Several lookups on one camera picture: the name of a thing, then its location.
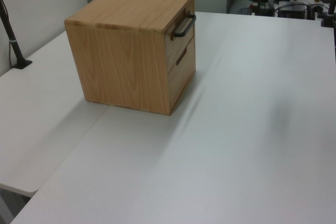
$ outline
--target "cable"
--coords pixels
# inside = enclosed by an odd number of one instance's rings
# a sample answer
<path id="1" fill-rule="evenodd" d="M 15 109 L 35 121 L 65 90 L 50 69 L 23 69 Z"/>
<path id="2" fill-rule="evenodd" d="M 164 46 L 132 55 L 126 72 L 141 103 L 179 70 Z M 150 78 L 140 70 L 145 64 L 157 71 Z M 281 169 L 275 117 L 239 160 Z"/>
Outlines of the cable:
<path id="1" fill-rule="evenodd" d="M 8 10 L 7 10 L 7 7 L 6 7 L 6 5 L 5 5 L 5 3 L 4 3 L 4 1 L 3 0 L 1 0 L 1 4 L 2 4 L 2 6 L 5 8 L 5 11 L 6 11 L 6 16 L 7 16 L 7 18 L 9 19 L 9 15 L 8 15 Z M 9 66 L 10 66 L 10 68 L 13 68 L 13 66 L 12 66 L 12 60 L 11 60 L 11 53 L 10 53 L 10 50 L 11 50 L 11 48 L 10 48 L 10 41 L 8 42 L 9 43 L 9 48 L 8 48 L 8 58 L 9 58 Z"/>
<path id="2" fill-rule="evenodd" d="M 1 4 L 2 4 L 2 6 L 5 8 L 6 16 L 7 16 L 7 18 L 8 18 L 9 15 L 8 15 L 8 11 L 7 11 L 7 7 L 6 7 L 6 5 L 5 5 L 5 2 L 4 2 L 3 0 L 1 0 Z"/>
<path id="3" fill-rule="evenodd" d="M 308 5 L 303 4 L 303 3 L 288 4 L 288 5 L 283 5 L 283 6 L 280 6 L 280 7 L 276 8 L 275 11 L 280 10 L 280 9 L 283 9 L 283 8 L 286 8 L 286 7 L 290 7 L 290 6 L 296 6 L 296 5 L 304 5 L 304 6 L 308 6 Z"/>
<path id="4" fill-rule="evenodd" d="M 10 43 L 11 43 L 11 42 L 9 42 L 9 50 L 8 50 L 8 51 L 9 51 L 9 65 L 10 65 L 10 68 L 13 68 L 13 66 L 12 66 L 12 61 L 11 61 L 11 59 L 10 59 L 10 58 L 11 58 L 11 57 L 10 57 L 10 56 L 11 56 L 11 53 L 10 53 Z"/>

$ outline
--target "wood grain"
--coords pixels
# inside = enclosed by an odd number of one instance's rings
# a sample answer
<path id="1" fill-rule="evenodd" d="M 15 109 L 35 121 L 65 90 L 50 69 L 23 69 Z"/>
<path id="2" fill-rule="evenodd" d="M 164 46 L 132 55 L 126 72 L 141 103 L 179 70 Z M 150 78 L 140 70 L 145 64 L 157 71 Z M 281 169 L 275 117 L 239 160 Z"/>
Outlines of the wood grain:
<path id="1" fill-rule="evenodd" d="M 175 106 L 181 92 L 195 72 L 195 39 L 187 46 L 187 51 L 178 65 L 174 65 L 168 75 L 168 86 L 171 109 Z"/>
<path id="2" fill-rule="evenodd" d="M 164 33 L 190 0 L 94 0 L 66 25 Z"/>
<path id="3" fill-rule="evenodd" d="M 181 31 L 184 30 L 185 26 L 189 23 L 189 19 L 186 19 L 188 13 L 195 14 L 194 1 L 191 1 L 186 9 L 181 12 L 180 17 L 178 17 L 175 22 L 167 29 L 165 33 L 166 41 L 166 56 L 167 56 L 167 70 L 171 71 L 174 64 L 176 63 L 178 57 L 181 55 L 185 47 L 189 44 L 190 40 L 194 37 L 195 26 L 193 26 L 186 36 L 182 38 L 172 38 L 172 33 L 176 31 L 176 28 L 180 28 Z M 182 20 L 185 19 L 186 22 L 184 26 L 180 26 Z"/>
<path id="4" fill-rule="evenodd" d="M 86 100 L 169 114 L 164 36 L 66 25 Z"/>
<path id="5" fill-rule="evenodd" d="M 195 27 L 171 40 L 188 13 L 194 0 L 94 0 L 66 19 L 86 100 L 170 115 L 195 71 Z"/>

